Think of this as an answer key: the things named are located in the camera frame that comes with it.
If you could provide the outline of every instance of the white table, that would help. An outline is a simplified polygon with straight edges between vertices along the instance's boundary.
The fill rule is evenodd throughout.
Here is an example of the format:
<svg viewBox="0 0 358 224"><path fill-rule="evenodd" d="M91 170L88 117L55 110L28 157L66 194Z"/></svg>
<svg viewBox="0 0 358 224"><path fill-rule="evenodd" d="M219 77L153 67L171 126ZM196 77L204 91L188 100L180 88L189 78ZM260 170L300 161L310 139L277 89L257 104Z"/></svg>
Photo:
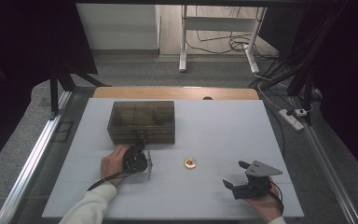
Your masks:
<svg viewBox="0 0 358 224"><path fill-rule="evenodd" d="M63 217L99 179L101 158L114 148L106 130L114 101L89 99L43 217ZM262 101L175 100L174 106L176 143L146 146L154 164L151 179L147 173L124 179L105 218L256 218L222 182L245 184L238 161L254 160L283 171L273 177L283 193L283 215L304 216ZM197 160L194 170L184 166L188 156Z"/></svg>

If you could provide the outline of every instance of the small round object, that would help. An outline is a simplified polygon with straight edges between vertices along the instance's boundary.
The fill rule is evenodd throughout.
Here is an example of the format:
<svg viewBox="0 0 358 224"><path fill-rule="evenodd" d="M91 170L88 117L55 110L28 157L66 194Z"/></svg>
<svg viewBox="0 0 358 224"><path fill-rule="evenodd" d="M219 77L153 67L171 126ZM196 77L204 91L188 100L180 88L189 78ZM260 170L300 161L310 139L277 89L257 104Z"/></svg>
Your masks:
<svg viewBox="0 0 358 224"><path fill-rule="evenodd" d="M189 170L194 169L197 166L197 162L194 158L192 157L187 157L185 159L185 167Z"/></svg>

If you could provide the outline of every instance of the gray floor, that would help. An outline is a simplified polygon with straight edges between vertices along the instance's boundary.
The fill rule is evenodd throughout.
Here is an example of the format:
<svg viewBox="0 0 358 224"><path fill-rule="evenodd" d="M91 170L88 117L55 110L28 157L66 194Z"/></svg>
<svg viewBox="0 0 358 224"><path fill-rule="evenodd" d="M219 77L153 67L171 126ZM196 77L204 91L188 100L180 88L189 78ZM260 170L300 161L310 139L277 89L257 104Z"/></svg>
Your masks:
<svg viewBox="0 0 358 224"><path fill-rule="evenodd" d="M100 73L97 78L114 86L246 88L255 79L250 73L246 59L238 56L192 56L188 60L188 71L186 73L178 72L177 57L126 55L122 53L112 55L111 53L95 52L95 61ZM269 64L270 62L259 62L260 69L265 71ZM77 77L74 78L76 84L81 87L76 89L70 99L61 125L54 134L47 153L42 158L41 165L36 170L12 223L58 223L57 220L41 218L41 214L76 133L76 127L81 119L83 109L94 90L86 81ZM272 90L277 93L284 93L281 87L274 87ZM297 196L306 215L301 219L287 220L287 222L347 223L305 133L297 132L290 127L278 116L278 109L266 101L261 94L259 95L265 102L271 125L282 148ZM266 95L275 105L279 107L288 106L284 101L287 101L287 97L284 95L282 96L284 100L268 91L266 91ZM313 127L358 209L358 163L326 124L320 114L319 105L319 101L313 102L314 109L311 116ZM49 86L48 82L45 82L34 88L32 102L26 114L0 155L0 208L43 130L49 114ZM262 222L251 220L241 223Z"/></svg>

